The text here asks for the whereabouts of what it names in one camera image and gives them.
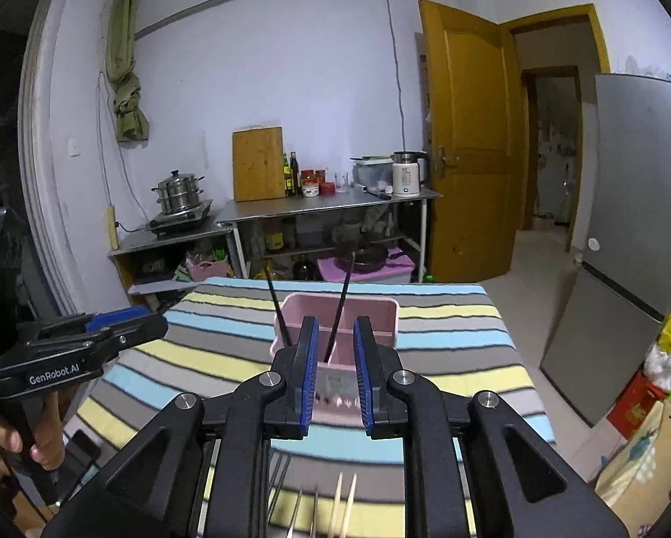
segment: metal screw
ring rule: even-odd
[[[478,402],[485,408],[494,409],[500,403],[500,397],[492,391],[484,390],[478,395]]]
[[[281,382],[281,375],[273,371],[264,372],[258,377],[258,382],[264,386],[275,386]]]
[[[182,392],[176,397],[176,406],[182,410],[190,409],[196,404],[196,396],[190,392]]]
[[[413,384],[415,382],[415,374],[410,372],[410,370],[398,370],[393,372],[393,379],[398,384]]]

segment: wooden cutting board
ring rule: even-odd
[[[233,146],[236,202],[284,198],[283,129],[234,131]]]

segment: glass cup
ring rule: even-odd
[[[335,190],[336,192],[347,192],[349,188],[348,183],[348,172],[335,172],[333,174],[335,178]]]

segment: refrigerator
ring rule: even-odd
[[[671,83],[595,77],[600,122],[588,246],[540,368],[593,426],[671,307]]]

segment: striped tablecloth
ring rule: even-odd
[[[275,287],[280,301],[294,291],[340,291],[338,284],[318,282],[276,282]],[[498,391],[541,437],[553,443],[542,401],[498,310],[480,285],[351,283],[349,292],[398,301],[396,348],[405,368],[458,395]],[[273,317],[265,281],[209,280],[166,313],[169,329],[163,340],[121,356],[66,424],[65,434],[70,437],[78,429],[89,434],[102,448],[102,465],[180,391],[202,397],[222,395],[268,370],[269,346],[275,335]],[[272,448],[276,454],[292,455],[274,525],[290,523],[298,490],[303,489],[296,528],[307,531],[317,486],[319,532],[325,533],[342,471],[340,508],[344,508],[352,475],[358,474],[349,536],[405,535],[400,440],[373,441],[363,429],[314,422],[304,440],[274,440]],[[467,507],[472,530],[469,501]],[[336,535],[341,516],[337,516]]]

